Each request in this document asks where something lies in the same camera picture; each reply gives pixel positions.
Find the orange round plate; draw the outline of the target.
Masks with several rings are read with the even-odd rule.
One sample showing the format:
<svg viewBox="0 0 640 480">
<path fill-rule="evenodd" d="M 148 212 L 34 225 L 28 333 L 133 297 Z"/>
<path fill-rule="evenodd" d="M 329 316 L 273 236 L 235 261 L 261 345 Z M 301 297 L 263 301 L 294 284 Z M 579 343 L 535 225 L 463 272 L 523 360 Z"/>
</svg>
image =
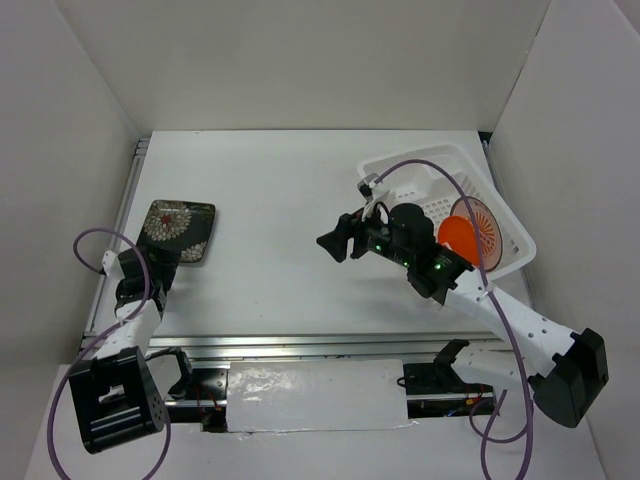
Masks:
<svg viewBox="0 0 640 480">
<path fill-rule="evenodd" d="M 461 216 L 449 216 L 438 227 L 437 242 L 469 261 L 480 265 L 475 230 L 471 221 Z"/>
</svg>

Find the white sunburst pattern plate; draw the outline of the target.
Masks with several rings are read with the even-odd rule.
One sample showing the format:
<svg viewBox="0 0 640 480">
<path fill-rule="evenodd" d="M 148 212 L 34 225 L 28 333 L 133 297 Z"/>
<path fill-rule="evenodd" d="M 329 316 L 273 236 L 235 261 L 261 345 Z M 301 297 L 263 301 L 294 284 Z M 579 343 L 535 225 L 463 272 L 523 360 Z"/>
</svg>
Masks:
<svg viewBox="0 0 640 480">
<path fill-rule="evenodd" d="M 485 270 L 492 272 L 499 265 L 503 253 L 503 238 L 498 221 L 489 207 L 481 200 L 469 196 L 468 202 L 479 228 Z M 462 199 L 458 199 L 453 204 L 450 216 L 461 216 L 471 221 L 469 211 Z"/>
</svg>

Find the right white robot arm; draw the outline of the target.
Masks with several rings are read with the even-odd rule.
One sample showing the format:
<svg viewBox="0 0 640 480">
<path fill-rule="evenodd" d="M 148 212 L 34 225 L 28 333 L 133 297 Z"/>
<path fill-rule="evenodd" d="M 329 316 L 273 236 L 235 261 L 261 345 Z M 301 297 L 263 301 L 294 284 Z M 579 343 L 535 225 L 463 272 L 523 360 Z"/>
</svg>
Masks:
<svg viewBox="0 0 640 480">
<path fill-rule="evenodd" d="M 521 375 L 516 363 L 455 340 L 440 352 L 435 368 L 436 382 L 446 391 L 466 383 L 503 390 L 527 383 L 542 413 L 575 428 L 609 380 L 601 335 L 557 324 L 485 284 L 478 268 L 436 241 L 433 222 L 414 204 L 393 207 L 387 220 L 368 208 L 345 213 L 316 242 L 337 262 L 372 252 L 404 267 L 421 297 L 480 321 L 506 342 L 515 341 L 513 349 L 530 369 Z"/>
</svg>

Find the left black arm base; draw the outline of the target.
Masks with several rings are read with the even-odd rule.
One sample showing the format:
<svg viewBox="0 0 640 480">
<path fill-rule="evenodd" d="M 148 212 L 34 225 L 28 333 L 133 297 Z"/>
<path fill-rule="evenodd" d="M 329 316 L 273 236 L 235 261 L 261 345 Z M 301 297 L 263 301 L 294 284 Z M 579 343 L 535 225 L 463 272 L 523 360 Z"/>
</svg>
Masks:
<svg viewBox="0 0 640 480">
<path fill-rule="evenodd" d="M 172 424 L 194 424 L 209 433 L 227 431 L 227 368 L 196 368 L 178 347 L 148 354 L 145 360 Z"/>
</svg>

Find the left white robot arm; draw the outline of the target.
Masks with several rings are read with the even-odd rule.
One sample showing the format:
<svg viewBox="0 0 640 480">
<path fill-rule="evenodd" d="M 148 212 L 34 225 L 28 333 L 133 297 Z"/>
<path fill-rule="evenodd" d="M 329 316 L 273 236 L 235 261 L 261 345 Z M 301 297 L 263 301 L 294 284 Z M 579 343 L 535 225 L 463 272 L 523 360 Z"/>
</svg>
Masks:
<svg viewBox="0 0 640 480">
<path fill-rule="evenodd" d="M 168 420 L 168 394 L 182 399 L 196 386 L 197 376 L 181 348 L 147 352 L 181 253 L 153 246 L 142 246 L 140 252 L 150 274 L 151 298 L 144 299 L 144 276 L 135 253 L 107 253 L 103 266 L 118 277 L 116 318 L 126 318 L 138 306 L 143 309 L 109 334 L 92 358 L 80 361 L 69 376 L 81 439 L 91 454 L 161 432 Z"/>
</svg>

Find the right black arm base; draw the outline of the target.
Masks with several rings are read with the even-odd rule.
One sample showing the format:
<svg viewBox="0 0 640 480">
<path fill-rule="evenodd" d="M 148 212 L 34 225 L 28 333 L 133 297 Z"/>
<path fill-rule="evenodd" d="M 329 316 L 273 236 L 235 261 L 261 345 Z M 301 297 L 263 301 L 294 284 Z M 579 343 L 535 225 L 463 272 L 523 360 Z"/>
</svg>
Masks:
<svg viewBox="0 0 640 480">
<path fill-rule="evenodd" d="M 410 419 L 463 417 L 474 407 L 476 414 L 493 412 L 493 389 L 468 383 L 452 369 L 454 355 L 468 345 L 466 340 L 452 340 L 433 361 L 403 365 L 403 375 L 396 383 L 406 393 Z"/>
</svg>

